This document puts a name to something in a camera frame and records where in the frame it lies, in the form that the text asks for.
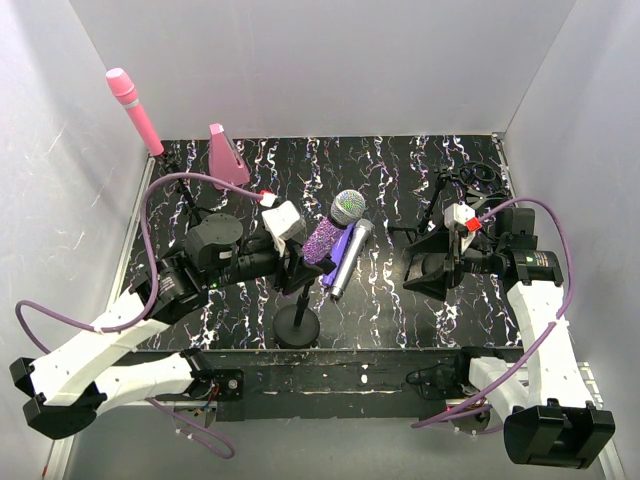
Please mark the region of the black tripod mic stand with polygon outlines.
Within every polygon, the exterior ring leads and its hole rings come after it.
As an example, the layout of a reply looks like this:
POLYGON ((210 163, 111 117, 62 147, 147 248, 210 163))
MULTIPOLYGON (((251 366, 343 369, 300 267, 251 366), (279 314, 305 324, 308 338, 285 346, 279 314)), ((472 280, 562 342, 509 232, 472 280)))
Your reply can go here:
MULTIPOLYGON (((159 167, 165 175, 181 173, 177 156, 173 151, 165 150, 162 154, 155 156, 155 159, 159 163, 159 167)), ((202 223, 203 214, 212 214, 212 211, 201 207, 196 203, 195 198, 184 179, 178 179, 177 182, 177 190, 186 203, 188 225, 190 228, 196 227, 202 223)))

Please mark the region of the glitter purple microphone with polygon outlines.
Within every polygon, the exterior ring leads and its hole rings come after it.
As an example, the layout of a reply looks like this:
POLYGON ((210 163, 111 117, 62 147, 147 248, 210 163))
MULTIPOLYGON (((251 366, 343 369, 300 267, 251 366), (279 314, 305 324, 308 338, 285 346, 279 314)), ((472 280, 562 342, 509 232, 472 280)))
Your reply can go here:
POLYGON ((322 261, 343 231, 361 219, 365 209, 365 199, 357 190, 347 189, 337 194, 329 214, 321 220, 302 247, 304 261, 308 264, 322 261))

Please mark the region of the pink microphone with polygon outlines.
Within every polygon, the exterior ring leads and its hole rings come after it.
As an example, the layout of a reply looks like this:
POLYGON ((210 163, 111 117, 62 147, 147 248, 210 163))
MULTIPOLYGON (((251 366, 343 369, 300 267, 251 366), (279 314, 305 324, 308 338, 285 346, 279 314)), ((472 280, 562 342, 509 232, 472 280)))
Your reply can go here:
POLYGON ((154 157, 161 156, 164 147, 129 75, 122 68, 113 68, 106 72, 105 77, 113 96, 126 111, 149 153, 154 157))

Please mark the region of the silver microphone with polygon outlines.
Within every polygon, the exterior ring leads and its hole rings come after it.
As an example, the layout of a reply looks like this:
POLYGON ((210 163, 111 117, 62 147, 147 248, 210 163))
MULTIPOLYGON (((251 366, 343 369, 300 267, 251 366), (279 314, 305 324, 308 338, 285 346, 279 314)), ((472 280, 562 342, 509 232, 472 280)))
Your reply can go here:
POLYGON ((364 218, 354 224, 350 242, 344 251, 341 263, 330 289, 330 297, 334 301, 341 299, 344 295, 357 265, 358 258, 364 250, 373 229, 373 223, 364 218))

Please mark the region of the black tripod stand with ring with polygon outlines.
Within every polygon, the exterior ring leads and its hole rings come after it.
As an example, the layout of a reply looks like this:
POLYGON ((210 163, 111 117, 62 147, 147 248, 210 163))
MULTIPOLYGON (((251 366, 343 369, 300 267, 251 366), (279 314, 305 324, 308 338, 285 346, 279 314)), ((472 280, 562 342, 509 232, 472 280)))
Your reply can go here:
MULTIPOLYGON (((442 167, 436 170, 434 192, 427 207, 414 227, 391 226, 387 229, 390 234, 402 232, 407 236, 409 245, 433 230, 447 229, 444 226, 444 210, 452 204, 467 204, 476 212, 484 207, 493 208, 508 198, 507 187, 499 171, 481 162, 470 162, 460 167, 442 167)), ((450 250, 446 255, 444 269, 449 273, 449 290, 462 281, 454 279, 455 263, 461 254, 459 251, 458 235, 450 233, 450 250)), ((492 251, 492 239, 482 226, 476 233, 476 238, 469 248, 480 251, 492 251)), ((404 283, 412 280, 409 273, 405 274, 404 283)))

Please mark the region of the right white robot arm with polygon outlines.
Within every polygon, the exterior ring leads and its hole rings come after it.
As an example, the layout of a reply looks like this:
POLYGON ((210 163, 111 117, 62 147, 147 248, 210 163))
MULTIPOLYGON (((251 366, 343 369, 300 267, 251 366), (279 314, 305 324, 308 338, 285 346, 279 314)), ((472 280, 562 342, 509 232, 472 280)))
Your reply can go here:
POLYGON ((611 412, 595 405, 576 360, 559 260, 539 249, 533 209, 507 205, 492 214, 495 231, 481 238, 483 223, 470 206, 447 207, 442 224, 412 245, 425 256, 423 274, 404 287, 444 300, 467 273, 496 276, 524 353, 509 362, 495 348, 463 347, 446 378, 469 395, 466 406, 489 403, 513 463, 586 469, 616 425, 611 412))

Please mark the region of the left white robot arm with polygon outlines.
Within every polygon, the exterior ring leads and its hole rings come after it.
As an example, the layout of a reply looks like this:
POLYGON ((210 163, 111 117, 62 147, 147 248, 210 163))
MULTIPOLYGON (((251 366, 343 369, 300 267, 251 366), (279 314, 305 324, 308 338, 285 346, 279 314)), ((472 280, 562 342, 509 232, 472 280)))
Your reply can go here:
POLYGON ((14 361, 14 385, 29 398, 23 406, 28 426, 59 440, 113 408, 148 398, 241 399, 243 371, 216 367, 197 348, 134 365, 120 361, 201 309, 214 289, 270 277, 274 289, 288 295, 308 290, 334 268, 328 255, 315 258, 297 240, 273 236, 270 226, 245 238, 237 218, 209 215, 157 261, 155 274, 139 277, 89 330, 37 359, 14 361))

